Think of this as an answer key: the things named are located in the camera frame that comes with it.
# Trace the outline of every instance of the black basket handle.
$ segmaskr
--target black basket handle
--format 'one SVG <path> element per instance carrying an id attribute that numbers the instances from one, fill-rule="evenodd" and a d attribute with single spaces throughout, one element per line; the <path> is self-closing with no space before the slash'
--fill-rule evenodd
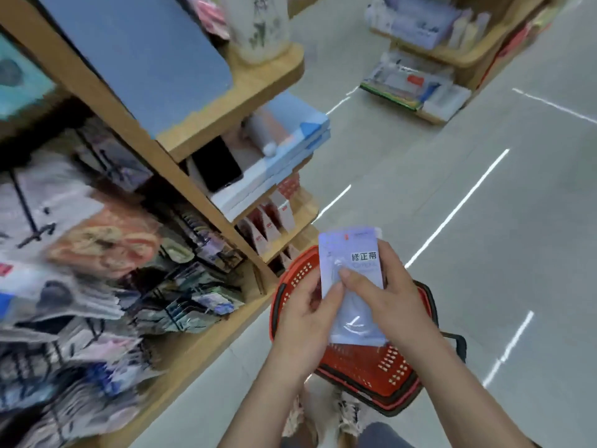
<path id="1" fill-rule="evenodd" d="M 452 338 L 456 341 L 456 354 L 460 357 L 460 360 L 463 363 L 466 363 L 466 339 L 462 335 L 456 335 L 454 333 L 446 333 L 445 331 L 442 332 L 444 338 Z"/>

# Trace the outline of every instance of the red label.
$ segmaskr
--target red label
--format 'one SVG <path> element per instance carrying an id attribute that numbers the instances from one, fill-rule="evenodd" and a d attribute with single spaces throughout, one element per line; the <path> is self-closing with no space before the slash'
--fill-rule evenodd
<path id="1" fill-rule="evenodd" d="M 14 266 L 11 264 L 4 264 L 0 262 L 0 277 L 6 277 L 13 267 Z"/>
<path id="2" fill-rule="evenodd" d="M 425 82 L 425 79 L 423 77 L 419 77 L 418 75 L 409 75 L 407 77 L 407 81 L 411 82 L 414 85 L 422 86 Z"/>

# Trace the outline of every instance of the gray floor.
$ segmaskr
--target gray floor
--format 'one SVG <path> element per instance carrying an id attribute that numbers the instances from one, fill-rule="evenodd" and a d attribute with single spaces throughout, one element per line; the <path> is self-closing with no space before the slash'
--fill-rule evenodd
<path id="1" fill-rule="evenodd" d="M 309 64 L 292 91 L 335 107 L 302 184 L 322 208 L 348 189 L 317 228 L 380 226 L 527 435 L 595 446 L 597 0 L 570 0 L 444 128 L 351 93 L 387 47 L 363 25 L 367 1 L 321 0 L 294 21 Z M 215 447 L 268 349 L 263 314 L 134 447 Z M 424 394 L 391 424 L 418 448 L 448 447 Z"/>

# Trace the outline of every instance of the person's right hand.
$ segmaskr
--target person's right hand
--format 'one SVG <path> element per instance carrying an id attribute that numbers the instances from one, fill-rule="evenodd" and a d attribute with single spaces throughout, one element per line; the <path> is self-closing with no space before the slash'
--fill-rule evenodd
<path id="1" fill-rule="evenodd" d="M 427 335 L 436 338 L 439 329 L 427 313 L 419 290 L 390 244 L 378 241 L 387 288 L 379 289 L 369 279 L 349 269 L 339 271 L 345 287 L 358 294 L 371 308 L 373 320 L 400 353 L 407 355 Z"/>

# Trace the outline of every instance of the correction tape package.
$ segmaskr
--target correction tape package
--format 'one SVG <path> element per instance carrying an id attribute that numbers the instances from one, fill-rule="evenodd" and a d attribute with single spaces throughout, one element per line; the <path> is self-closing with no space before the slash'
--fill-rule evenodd
<path id="1" fill-rule="evenodd" d="M 340 281 L 341 268 L 352 269 L 383 288 L 376 228 L 353 227 L 319 234 L 321 295 Z M 330 343 L 383 346 L 387 342 L 371 317 L 369 306 L 354 292 L 346 291 L 332 330 Z"/>

